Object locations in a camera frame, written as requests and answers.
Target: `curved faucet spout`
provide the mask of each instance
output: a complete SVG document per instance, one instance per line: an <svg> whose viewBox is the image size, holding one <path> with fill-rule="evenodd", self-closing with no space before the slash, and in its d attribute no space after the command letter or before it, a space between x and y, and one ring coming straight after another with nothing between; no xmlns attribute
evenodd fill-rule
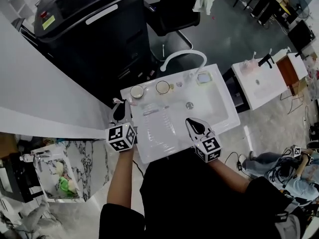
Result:
<svg viewBox="0 0 319 239"><path fill-rule="evenodd" d="M205 55L204 53L198 51L198 50L181 50L181 51L178 51L178 52L175 52L175 53L169 55L168 58L166 58L164 64L160 67L160 70L161 70L162 72L164 72L164 71L166 70L167 64L169 63L169 61L170 61L172 58L177 57L177 56L182 55L182 54L188 54L188 53L189 53L189 54L197 54L197 55L201 56L201 57L204 59L203 63L201 63L201 65L200 65L199 68L197 69L197 71L196 71L196 73L195 73L195 75L196 75L196 74L199 72L199 70L201 70L201 69L206 65L206 62L207 62L207 57L206 57L206 55Z"/></svg>

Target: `marble counter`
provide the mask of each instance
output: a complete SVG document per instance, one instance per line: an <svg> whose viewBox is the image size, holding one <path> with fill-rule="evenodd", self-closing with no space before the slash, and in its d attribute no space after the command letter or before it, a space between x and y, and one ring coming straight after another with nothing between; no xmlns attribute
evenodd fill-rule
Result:
<svg viewBox="0 0 319 239"><path fill-rule="evenodd" d="M63 141L31 153L41 157L34 165L48 202L62 203L89 200L110 180L117 159L104 140Z"/></svg>

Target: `faucet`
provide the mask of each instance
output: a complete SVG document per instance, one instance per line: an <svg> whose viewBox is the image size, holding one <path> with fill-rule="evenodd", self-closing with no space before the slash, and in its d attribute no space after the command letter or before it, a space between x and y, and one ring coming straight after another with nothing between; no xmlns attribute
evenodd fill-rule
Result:
<svg viewBox="0 0 319 239"><path fill-rule="evenodd" d="M271 64L269 63L269 61L268 61L269 59L271 59L271 61L273 62L273 64L275 63L274 60L273 60L273 58L272 58L272 56L271 56L270 54L267 54L262 60L260 60L260 61L258 62L258 66L261 67L263 64L265 64L265 63L267 62L268 65L269 65L269 67L270 67L270 68L273 68L273 67L271 66Z"/></svg>
<svg viewBox="0 0 319 239"><path fill-rule="evenodd" d="M33 166L36 167L36 163L38 163L40 173L42 173L41 159L44 157L51 157L51 156L45 155L43 152L39 152L39 153L34 155Z"/></svg>
<svg viewBox="0 0 319 239"><path fill-rule="evenodd" d="M205 55L204 53L200 52L200 51L197 51L197 50L180 50L180 51L178 51L178 52L174 52L173 54L170 54L170 55L166 58L164 64L160 67L160 70L161 70L162 72L166 71L166 66L167 66L167 64L169 63L169 61L170 61L172 58L177 57L177 56L182 55L182 54L188 54L188 53L189 53L189 54L197 54L197 55L200 55L200 56L202 56L202 58L204 59L203 63L201 63L201 65L200 65L199 68L197 69L197 71L196 71L196 73L195 73L195 75L196 75L196 74L198 73L198 71L201 70L201 69L206 65L206 62L207 62L207 57L206 57L206 55Z"/></svg>

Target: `black shirt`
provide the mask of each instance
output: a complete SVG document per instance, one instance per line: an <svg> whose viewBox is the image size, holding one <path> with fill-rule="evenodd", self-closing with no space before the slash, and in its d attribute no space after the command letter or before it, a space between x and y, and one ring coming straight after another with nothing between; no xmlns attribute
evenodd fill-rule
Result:
<svg viewBox="0 0 319 239"><path fill-rule="evenodd" d="M231 190L190 149L152 162L140 192L145 217L106 204L99 239L111 234L275 239L280 238L275 215L291 202L263 177L251 181L245 194Z"/></svg>

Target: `cup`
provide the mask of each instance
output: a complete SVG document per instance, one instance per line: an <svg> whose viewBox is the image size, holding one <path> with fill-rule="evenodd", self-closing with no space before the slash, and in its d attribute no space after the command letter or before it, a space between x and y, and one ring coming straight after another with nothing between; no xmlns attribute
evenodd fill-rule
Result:
<svg viewBox="0 0 319 239"><path fill-rule="evenodd" d="M132 97L139 99L144 95L144 89L140 85L135 85L131 87L130 93Z"/></svg>
<svg viewBox="0 0 319 239"><path fill-rule="evenodd" d="M159 81L156 84L156 91L160 94L160 95L164 95L169 91L169 84L166 81Z"/></svg>

